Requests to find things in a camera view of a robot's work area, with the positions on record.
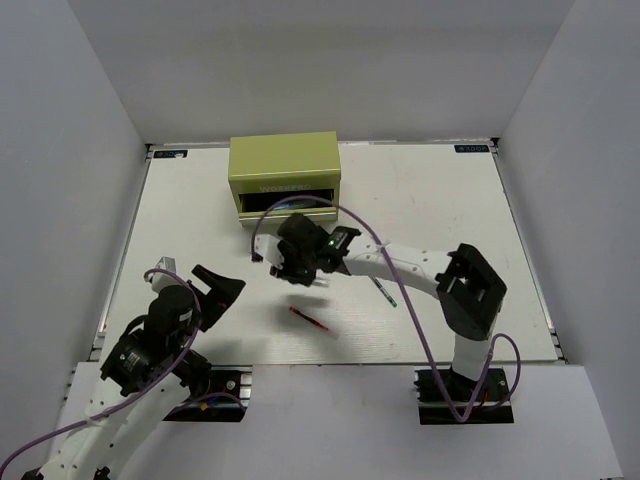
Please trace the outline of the blue highlighter marker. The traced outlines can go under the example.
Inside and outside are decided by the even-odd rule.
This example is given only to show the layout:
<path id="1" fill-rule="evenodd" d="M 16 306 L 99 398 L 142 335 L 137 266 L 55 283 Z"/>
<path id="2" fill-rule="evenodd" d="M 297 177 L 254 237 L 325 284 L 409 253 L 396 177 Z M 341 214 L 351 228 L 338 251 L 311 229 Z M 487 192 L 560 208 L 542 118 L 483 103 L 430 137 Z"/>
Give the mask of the blue highlighter marker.
<path id="1" fill-rule="evenodd" d="M 276 207 L 276 210 L 303 210 L 316 207 L 315 200 L 298 199 L 287 203 L 282 203 Z"/>

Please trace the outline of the green metal drawer box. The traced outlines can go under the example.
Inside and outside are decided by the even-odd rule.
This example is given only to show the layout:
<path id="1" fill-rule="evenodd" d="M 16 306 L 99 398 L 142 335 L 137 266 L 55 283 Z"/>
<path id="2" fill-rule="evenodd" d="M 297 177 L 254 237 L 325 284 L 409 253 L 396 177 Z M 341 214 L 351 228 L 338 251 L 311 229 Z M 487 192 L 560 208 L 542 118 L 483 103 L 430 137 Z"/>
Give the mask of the green metal drawer box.
<path id="1" fill-rule="evenodd" d="M 316 221 L 335 221 L 340 198 L 341 160 L 337 133 L 313 132 L 233 137 L 228 182 L 241 225 L 254 225 L 276 201 L 291 195 L 320 197 L 316 207 L 275 210 L 267 223 L 301 212 Z"/>

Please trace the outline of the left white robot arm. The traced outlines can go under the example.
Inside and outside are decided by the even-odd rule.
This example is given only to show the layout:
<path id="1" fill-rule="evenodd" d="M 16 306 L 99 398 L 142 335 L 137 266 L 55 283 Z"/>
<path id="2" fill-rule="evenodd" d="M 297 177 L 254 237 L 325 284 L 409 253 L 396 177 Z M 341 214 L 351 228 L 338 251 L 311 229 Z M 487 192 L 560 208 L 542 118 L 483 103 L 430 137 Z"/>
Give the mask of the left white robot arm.
<path id="1" fill-rule="evenodd" d="M 143 278 L 155 292 L 145 314 L 130 321 L 102 361 L 100 378 L 83 419 L 44 435 L 64 443 L 26 479 L 116 479 L 149 434 L 166 417 L 220 399 L 246 409 L 221 373 L 192 345 L 238 299 L 246 283 L 192 270 L 208 290 L 181 279 L 167 262 Z"/>

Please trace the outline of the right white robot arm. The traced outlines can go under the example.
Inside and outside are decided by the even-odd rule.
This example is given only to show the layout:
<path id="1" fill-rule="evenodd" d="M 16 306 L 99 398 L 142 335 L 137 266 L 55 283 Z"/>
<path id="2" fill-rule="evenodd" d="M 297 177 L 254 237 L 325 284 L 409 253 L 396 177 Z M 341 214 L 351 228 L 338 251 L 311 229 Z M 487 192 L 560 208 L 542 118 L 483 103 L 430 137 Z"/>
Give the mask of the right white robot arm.
<path id="1" fill-rule="evenodd" d="M 479 250 L 462 243 L 451 252 L 382 244 L 356 228 L 328 232 L 302 214 L 293 214 L 275 235 L 256 237 L 256 250 L 271 264 L 270 274 L 310 286 L 316 274 L 400 279 L 439 301 L 455 333 L 451 384 L 461 397 L 484 391 L 484 364 L 507 286 Z"/>

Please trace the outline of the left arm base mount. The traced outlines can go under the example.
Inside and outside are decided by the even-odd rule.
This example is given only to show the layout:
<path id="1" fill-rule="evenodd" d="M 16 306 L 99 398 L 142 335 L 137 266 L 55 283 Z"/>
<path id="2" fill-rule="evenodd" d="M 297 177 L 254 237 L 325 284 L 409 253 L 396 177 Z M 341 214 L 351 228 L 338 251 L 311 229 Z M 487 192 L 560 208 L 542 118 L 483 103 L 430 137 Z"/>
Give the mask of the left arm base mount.
<path id="1" fill-rule="evenodd" d="M 252 368 L 214 366 L 207 380 L 164 418 L 164 422 L 239 423 L 248 409 Z"/>

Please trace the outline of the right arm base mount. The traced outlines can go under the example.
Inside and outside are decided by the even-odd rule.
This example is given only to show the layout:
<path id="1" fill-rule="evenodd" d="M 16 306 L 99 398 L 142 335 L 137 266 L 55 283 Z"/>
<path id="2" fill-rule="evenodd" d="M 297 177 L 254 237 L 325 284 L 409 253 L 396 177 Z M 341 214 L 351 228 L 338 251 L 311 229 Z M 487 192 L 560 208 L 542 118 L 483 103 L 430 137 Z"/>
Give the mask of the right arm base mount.
<path id="1" fill-rule="evenodd" d="M 458 414 L 463 415 L 475 385 L 462 377 L 455 376 L 449 369 L 439 369 L 438 372 L 442 376 Z M 459 425 L 451 414 L 431 370 L 416 370 L 414 385 L 421 425 Z M 512 406 L 510 401 L 505 399 L 508 393 L 509 385 L 505 371 L 502 368 L 490 368 L 466 424 L 513 424 L 515 419 Z"/>

